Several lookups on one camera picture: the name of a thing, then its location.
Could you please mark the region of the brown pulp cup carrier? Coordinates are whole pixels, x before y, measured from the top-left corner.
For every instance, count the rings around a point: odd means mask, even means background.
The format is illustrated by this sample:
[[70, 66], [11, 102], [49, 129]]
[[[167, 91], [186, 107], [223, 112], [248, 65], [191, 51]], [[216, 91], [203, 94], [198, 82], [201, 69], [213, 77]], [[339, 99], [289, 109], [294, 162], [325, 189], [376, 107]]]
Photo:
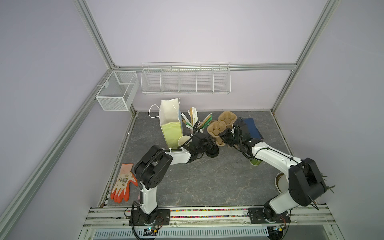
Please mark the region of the brown pulp cup carrier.
[[218, 117], [218, 120], [213, 121], [207, 127], [207, 132], [214, 138], [218, 138], [220, 133], [226, 129], [232, 129], [233, 124], [237, 120], [237, 115], [230, 111], [224, 111]]

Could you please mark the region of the green paper coffee cup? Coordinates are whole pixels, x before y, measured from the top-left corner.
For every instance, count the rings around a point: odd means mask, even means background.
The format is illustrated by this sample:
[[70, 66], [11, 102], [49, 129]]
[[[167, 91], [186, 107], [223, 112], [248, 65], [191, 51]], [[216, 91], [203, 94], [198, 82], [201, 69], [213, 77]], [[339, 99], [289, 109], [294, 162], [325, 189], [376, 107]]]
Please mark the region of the green paper coffee cup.
[[257, 159], [252, 159], [250, 160], [250, 164], [253, 166], [259, 166], [263, 161], [257, 160]]

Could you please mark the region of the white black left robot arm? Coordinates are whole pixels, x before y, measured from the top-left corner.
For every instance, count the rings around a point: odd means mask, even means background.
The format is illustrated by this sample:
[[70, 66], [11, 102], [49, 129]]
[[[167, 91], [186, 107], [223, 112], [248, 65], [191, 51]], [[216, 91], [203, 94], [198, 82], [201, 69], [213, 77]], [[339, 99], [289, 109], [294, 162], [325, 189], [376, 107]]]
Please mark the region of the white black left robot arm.
[[198, 130], [194, 125], [191, 136], [176, 148], [152, 146], [134, 167], [134, 174], [139, 185], [139, 202], [137, 206], [139, 219], [149, 225], [158, 217], [157, 187], [165, 177], [170, 166], [189, 164], [204, 155], [215, 158], [219, 147], [214, 139]]

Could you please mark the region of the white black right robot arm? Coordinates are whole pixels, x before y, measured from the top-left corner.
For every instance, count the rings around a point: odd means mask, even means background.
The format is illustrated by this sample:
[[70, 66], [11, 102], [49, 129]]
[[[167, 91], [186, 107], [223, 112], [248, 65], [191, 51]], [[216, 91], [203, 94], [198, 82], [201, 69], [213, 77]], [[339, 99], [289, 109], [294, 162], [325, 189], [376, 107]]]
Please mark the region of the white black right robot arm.
[[286, 177], [288, 189], [264, 205], [263, 215], [267, 222], [277, 221], [282, 214], [298, 206], [316, 208], [316, 199], [327, 192], [323, 175], [314, 160], [293, 157], [251, 137], [242, 119], [236, 120], [232, 129], [226, 128], [219, 136], [229, 146], [237, 146], [248, 159], [267, 163]]

